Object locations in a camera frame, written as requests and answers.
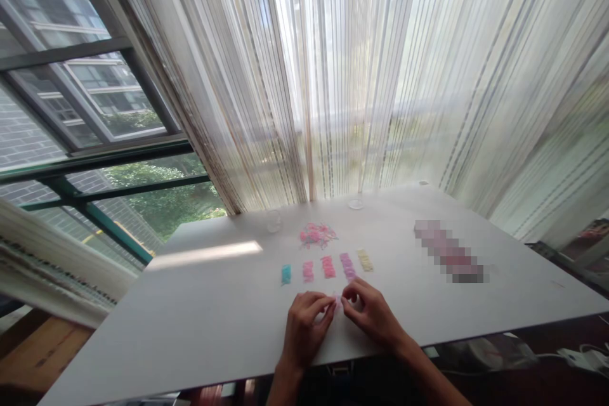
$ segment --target hand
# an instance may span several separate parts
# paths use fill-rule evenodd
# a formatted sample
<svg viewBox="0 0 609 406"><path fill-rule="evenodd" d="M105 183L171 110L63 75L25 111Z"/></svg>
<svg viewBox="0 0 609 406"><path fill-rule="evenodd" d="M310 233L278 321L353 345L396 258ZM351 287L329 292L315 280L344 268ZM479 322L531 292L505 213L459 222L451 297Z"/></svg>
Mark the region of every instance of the hand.
<svg viewBox="0 0 609 406"><path fill-rule="evenodd" d="M326 306L323 319L316 324L315 317ZM321 292L296 295L287 313L284 351L278 367L303 372L311 364L332 323L335 308L334 297Z"/></svg>
<svg viewBox="0 0 609 406"><path fill-rule="evenodd" d="M358 297L363 304L362 311L356 311L349 303L349 300L355 303ZM387 350L399 353L412 344L418 348L391 312L383 294L363 279L357 277L351 281L344 288L341 301L344 314Z"/></svg>

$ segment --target striped fabric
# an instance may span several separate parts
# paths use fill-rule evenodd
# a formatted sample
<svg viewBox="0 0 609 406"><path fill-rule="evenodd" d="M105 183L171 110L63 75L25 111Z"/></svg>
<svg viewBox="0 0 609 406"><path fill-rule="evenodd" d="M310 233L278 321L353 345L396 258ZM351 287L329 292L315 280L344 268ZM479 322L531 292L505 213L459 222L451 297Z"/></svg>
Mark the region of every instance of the striped fabric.
<svg viewBox="0 0 609 406"><path fill-rule="evenodd" d="M129 2L233 212L426 180L560 244L609 206L609 0Z"/></svg>
<svg viewBox="0 0 609 406"><path fill-rule="evenodd" d="M136 275L0 199L0 293L97 328Z"/></svg>

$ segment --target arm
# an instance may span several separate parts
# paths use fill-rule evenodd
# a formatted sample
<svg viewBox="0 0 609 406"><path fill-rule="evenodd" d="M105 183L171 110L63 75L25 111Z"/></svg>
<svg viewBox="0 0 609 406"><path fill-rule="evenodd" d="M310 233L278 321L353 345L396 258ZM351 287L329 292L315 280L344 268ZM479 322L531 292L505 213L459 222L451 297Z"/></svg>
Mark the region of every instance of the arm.
<svg viewBox="0 0 609 406"><path fill-rule="evenodd" d="M315 317L326 306L324 318L316 324ZM335 308L334 298L320 292L296 295L287 313L284 351L275 368L267 406L296 404L300 381L324 341Z"/></svg>
<svg viewBox="0 0 609 406"><path fill-rule="evenodd" d="M356 311L349 303L363 303L363 310ZM409 368L419 381L430 404L465 406L470 402L436 368L419 345L404 331L395 318L383 295L361 278L356 278L344 288L341 298L344 314L381 346L393 352Z"/></svg>

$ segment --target pink rubber band bundle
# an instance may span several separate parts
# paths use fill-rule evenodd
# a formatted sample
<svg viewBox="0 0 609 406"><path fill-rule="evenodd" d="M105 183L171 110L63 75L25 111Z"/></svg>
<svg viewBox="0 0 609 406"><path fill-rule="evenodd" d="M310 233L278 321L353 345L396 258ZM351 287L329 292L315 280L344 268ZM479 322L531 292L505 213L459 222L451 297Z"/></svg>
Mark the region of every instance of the pink rubber band bundle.
<svg viewBox="0 0 609 406"><path fill-rule="evenodd" d="M332 264L332 257L322 257L322 267L324 269L326 279L336 277L336 271L334 270L334 265Z"/></svg>
<svg viewBox="0 0 609 406"><path fill-rule="evenodd" d="M357 276L355 269L353 268L353 262L349 258L349 254L347 252L342 253L340 258L343 264L344 275L347 276L347 281L351 282Z"/></svg>
<svg viewBox="0 0 609 406"><path fill-rule="evenodd" d="M304 282L313 282L313 262L308 261L303 263Z"/></svg>

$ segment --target window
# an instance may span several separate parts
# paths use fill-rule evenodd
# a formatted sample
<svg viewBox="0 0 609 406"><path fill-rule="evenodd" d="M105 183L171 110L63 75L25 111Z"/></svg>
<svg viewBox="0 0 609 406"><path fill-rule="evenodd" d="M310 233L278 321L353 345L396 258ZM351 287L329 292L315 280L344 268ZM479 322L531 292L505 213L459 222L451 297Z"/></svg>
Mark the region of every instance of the window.
<svg viewBox="0 0 609 406"><path fill-rule="evenodd" d="M180 223L226 214L115 18L90 0L0 9L0 197L136 273ZM19 169L39 162L62 172Z"/></svg>
<svg viewBox="0 0 609 406"><path fill-rule="evenodd" d="M90 0L0 0L0 8L5 18L0 24L0 74L29 107L25 113L36 114L32 122L68 155L180 134L126 38L112 38L108 32L104 21L112 23L112 30L122 30L110 13L100 17ZM107 52L87 52L87 44L100 41ZM72 50L77 45L82 47ZM35 53L26 49L62 48L70 49L62 62L48 54L46 65L39 59L35 66L9 60L20 55L33 60ZM4 133L0 125L0 135Z"/></svg>

